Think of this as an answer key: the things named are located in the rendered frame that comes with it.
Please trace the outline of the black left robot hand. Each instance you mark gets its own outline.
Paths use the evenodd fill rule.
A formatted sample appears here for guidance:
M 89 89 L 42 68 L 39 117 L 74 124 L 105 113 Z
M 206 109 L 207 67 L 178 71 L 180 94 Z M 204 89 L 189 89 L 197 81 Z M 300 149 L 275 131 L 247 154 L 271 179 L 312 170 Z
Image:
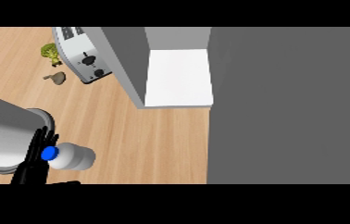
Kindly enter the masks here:
M 59 135 L 45 126 L 34 132 L 28 153 L 24 162 L 20 164 L 11 184 L 45 185 L 49 173 L 49 163 L 42 158 L 42 153 L 49 146 L 55 146 Z

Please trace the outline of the green broccoli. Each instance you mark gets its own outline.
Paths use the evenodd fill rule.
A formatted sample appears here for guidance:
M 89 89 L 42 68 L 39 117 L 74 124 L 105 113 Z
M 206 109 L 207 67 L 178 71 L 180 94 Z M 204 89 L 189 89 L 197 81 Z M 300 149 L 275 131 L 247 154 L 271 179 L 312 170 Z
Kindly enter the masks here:
M 62 61 L 59 59 L 59 52 L 58 52 L 58 48 L 56 48 L 55 43 L 46 44 L 42 47 L 42 57 L 48 57 L 51 59 L 53 67 L 56 67 L 58 65 L 62 64 Z

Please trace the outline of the dark grey cabinet door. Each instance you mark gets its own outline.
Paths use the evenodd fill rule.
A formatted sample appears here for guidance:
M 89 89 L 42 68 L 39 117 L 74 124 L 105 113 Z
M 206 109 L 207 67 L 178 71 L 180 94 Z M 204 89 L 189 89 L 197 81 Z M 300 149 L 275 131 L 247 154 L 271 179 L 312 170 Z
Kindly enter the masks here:
M 350 28 L 216 28 L 211 183 L 350 183 Z

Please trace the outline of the brown mushroom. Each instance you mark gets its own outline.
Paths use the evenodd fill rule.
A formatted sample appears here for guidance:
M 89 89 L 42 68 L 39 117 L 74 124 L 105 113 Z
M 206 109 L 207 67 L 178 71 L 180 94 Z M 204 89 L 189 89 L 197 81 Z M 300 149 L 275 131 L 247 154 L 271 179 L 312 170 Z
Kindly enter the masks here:
M 62 85 L 65 82 L 65 73 L 61 71 L 55 73 L 53 75 L 45 76 L 45 80 L 52 79 L 53 83 L 56 85 Z

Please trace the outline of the grey cabinet white shelf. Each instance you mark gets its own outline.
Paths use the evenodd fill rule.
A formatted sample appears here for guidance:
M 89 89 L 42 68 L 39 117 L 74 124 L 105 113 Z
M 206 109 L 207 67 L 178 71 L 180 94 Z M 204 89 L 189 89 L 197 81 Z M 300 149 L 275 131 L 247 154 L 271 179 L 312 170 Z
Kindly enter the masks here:
M 209 27 L 83 29 L 139 109 L 213 105 Z

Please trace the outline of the silver toaster black knobs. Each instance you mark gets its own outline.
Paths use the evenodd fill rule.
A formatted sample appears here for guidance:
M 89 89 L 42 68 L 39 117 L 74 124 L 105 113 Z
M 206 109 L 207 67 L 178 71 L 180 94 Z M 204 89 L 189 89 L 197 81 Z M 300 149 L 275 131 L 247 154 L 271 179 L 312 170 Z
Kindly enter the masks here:
M 84 84 L 113 73 L 82 27 L 53 27 L 59 56 Z

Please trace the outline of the white water bottle blue cap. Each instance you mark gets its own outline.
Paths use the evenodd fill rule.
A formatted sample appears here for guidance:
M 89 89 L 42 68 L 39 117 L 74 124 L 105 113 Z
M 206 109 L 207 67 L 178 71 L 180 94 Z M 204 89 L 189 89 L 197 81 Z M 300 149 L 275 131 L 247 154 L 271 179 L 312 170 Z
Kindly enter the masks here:
M 96 160 L 95 151 L 74 143 L 51 145 L 42 152 L 42 159 L 53 169 L 87 170 Z

